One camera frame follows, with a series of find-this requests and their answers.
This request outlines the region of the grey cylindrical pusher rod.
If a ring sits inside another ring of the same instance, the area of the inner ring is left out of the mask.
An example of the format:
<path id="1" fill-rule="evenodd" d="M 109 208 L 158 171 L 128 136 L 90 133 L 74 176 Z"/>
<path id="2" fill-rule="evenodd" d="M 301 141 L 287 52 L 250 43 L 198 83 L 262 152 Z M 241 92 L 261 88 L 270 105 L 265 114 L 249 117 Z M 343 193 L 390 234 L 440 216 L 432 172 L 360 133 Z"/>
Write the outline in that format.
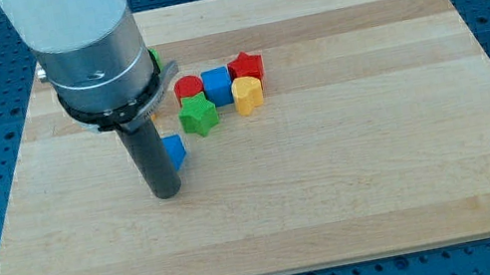
<path id="1" fill-rule="evenodd" d="M 120 128 L 117 135 L 152 194 L 160 199 L 176 195 L 181 180 L 153 122 L 148 120 L 132 131 Z"/>

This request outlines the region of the green block behind arm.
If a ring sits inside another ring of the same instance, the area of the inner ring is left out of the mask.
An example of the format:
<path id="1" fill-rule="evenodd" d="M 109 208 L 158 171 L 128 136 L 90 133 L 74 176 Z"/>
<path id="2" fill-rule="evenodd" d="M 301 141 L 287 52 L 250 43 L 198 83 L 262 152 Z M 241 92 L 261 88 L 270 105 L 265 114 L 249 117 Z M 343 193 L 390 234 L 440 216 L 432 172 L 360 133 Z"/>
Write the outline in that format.
<path id="1" fill-rule="evenodd" d="M 157 74 L 160 74 L 163 69 L 160 57 L 158 56 L 157 52 L 154 49 L 148 48 L 148 51 L 151 56 L 152 62 L 154 64 L 155 72 Z"/>

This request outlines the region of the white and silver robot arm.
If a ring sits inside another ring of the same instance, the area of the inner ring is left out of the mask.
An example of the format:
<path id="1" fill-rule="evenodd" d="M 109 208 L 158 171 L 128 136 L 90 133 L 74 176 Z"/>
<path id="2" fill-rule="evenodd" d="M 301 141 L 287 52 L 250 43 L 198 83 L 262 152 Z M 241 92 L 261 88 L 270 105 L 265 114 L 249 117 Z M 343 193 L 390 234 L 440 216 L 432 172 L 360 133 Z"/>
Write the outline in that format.
<path id="1" fill-rule="evenodd" d="M 127 0 L 0 0 L 43 78 L 76 122 L 114 132 L 157 198 L 181 180 L 152 114 L 177 74 L 142 38 Z"/>

